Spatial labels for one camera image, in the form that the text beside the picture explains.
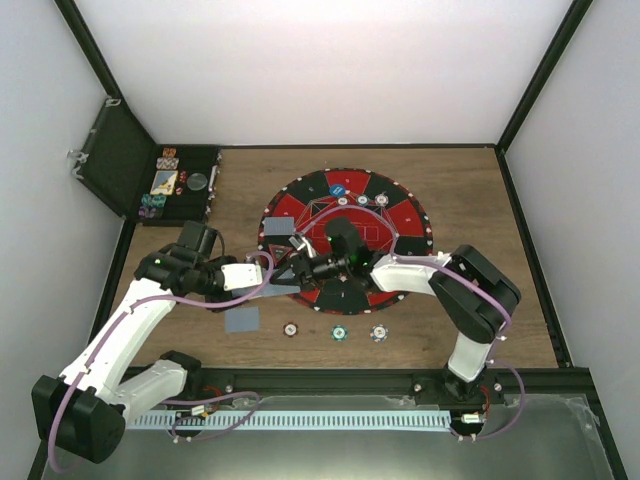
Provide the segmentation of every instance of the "blue chip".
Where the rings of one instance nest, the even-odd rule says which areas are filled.
[[[334,197],[342,197],[345,193],[347,193],[347,189],[344,188],[343,185],[336,183],[335,185],[331,185],[329,187],[329,193]]]

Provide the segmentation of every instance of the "white wall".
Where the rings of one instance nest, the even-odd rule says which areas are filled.
[[[640,478],[640,3],[594,2],[508,152],[576,363]]]
[[[0,18],[0,476],[26,478],[31,387],[86,345],[122,221],[69,174],[104,93],[54,2]]]
[[[570,0],[78,0],[160,142],[496,142]]]

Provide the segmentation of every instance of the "circular game board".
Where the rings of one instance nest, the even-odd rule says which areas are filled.
[[[399,234],[396,253],[431,254],[433,236],[429,217],[413,194],[388,177],[355,168],[319,170],[283,187],[264,210],[258,248],[270,252],[276,263],[293,250],[289,243],[290,233],[273,234],[269,231],[265,234],[265,218],[292,217],[295,230],[301,231],[321,212],[339,205],[367,208],[391,223]],[[307,232],[307,238],[318,253],[330,251],[324,226],[337,216],[346,216],[358,228],[369,248],[389,251],[392,233],[376,216],[344,209],[327,215]],[[366,294],[343,278],[328,280],[319,289],[292,294],[291,297],[316,311],[357,315],[389,307],[406,295],[407,292]]]

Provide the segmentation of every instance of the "black mount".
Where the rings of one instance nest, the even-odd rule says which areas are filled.
[[[184,390],[178,398],[193,400],[202,389],[199,360],[184,353],[170,351],[160,357],[171,360],[187,371]],[[42,440],[49,438],[53,418],[69,385],[62,378],[43,375],[31,390],[31,399]],[[56,445],[93,463],[101,463],[116,449],[125,431],[123,405],[109,405],[95,396],[95,389],[76,390],[58,428]]]
[[[187,293],[222,295],[224,275],[219,267],[237,260],[227,256],[209,261],[217,237],[218,231],[213,228],[186,222],[178,241],[143,258],[134,277],[158,282],[179,297]]]
[[[497,300],[509,315],[513,314],[522,295],[511,280],[470,245],[461,245],[451,257],[447,269],[476,283]],[[478,343],[495,340],[504,317],[494,306],[441,272],[433,274],[429,285],[463,335]]]

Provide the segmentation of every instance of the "black case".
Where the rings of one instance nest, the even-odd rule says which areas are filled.
[[[208,186],[167,196],[159,218],[141,215],[142,197],[149,193],[158,171],[156,159],[164,148],[175,148],[178,172],[202,173]],[[73,175],[117,215],[155,226],[181,226],[187,220],[207,221],[215,197],[220,148],[216,145],[158,145],[124,101],[107,99],[76,160]]]

